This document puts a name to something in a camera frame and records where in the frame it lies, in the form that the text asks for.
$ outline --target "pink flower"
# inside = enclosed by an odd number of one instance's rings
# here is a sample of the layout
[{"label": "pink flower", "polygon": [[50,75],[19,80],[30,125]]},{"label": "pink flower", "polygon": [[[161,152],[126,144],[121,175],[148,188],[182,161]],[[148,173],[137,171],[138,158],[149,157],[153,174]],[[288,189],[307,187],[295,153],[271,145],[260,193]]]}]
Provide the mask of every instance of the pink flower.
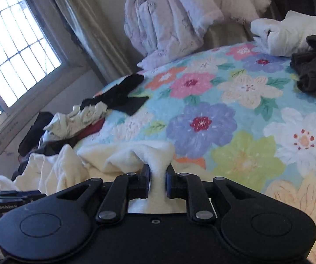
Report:
[{"label": "pink flower", "polygon": [[215,75],[210,73],[186,73],[171,85],[171,97],[185,98],[190,95],[201,95],[210,88],[210,81]]},{"label": "pink flower", "polygon": [[242,44],[236,47],[232,47],[229,52],[226,53],[226,55],[233,55],[234,59],[236,61],[240,61],[246,57],[249,57],[250,55],[255,55],[257,53],[252,52],[251,50],[255,47],[254,44],[248,43],[248,44]]}]

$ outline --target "bed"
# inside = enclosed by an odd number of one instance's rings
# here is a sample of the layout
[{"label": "bed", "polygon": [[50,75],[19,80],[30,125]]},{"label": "bed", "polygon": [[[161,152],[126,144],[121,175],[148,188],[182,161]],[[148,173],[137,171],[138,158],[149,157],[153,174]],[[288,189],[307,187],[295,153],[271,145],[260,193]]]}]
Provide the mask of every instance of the bed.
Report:
[{"label": "bed", "polygon": [[[316,98],[297,89],[289,63],[251,42],[140,72],[145,81],[131,96],[149,96],[145,105],[133,116],[111,111],[77,148],[168,140],[177,162],[297,207],[316,223]],[[316,244],[309,259],[316,263]]]}]

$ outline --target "wall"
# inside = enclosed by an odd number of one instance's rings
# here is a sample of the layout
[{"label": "wall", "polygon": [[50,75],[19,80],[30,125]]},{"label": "wall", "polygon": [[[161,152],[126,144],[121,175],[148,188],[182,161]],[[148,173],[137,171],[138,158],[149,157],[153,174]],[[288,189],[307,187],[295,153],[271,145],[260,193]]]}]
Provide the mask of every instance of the wall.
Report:
[{"label": "wall", "polygon": [[129,57],[132,64],[137,64],[143,57],[134,49],[131,45],[129,38],[124,31],[125,14],[124,7],[126,0],[97,0],[104,15],[109,20],[110,27],[112,28],[114,35],[125,53]]},{"label": "wall", "polygon": [[[53,114],[69,113],[75,104],[81,104],[85,98],[92,97],[103,88],[98,77],[90,71],[78,78],[69,87],[59,93],[41,111],[49,111]],[[11,178],[13,172],[18,168],[18,145],[27,134],[34,118],[15,136],[8,147],[0,155],[0,174]]]}]

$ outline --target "window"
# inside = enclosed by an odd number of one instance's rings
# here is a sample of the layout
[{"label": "window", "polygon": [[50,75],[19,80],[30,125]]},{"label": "window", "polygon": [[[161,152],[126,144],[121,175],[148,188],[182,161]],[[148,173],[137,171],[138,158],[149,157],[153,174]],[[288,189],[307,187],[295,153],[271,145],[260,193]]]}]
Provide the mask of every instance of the window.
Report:
[{"label": "window", "polygon": [[0,0],[0,114],[61,62],[25,0]]}]

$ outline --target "yellow-green flower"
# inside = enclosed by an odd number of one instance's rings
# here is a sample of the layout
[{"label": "yellow-green flower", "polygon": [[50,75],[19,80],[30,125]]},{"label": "yellow-green flower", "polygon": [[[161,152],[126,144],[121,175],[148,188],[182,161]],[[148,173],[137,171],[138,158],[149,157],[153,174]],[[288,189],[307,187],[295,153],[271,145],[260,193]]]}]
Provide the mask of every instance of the yellow-green flower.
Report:
[{"label": "yellow-green flower", "polygon": [[285,165],[274,157],[275,150],[273,136],[254,140],[251,134],[239,131],[228,145],[212,150],[218,164],[214,174],[261,191],[267,180],[285,170]]}]

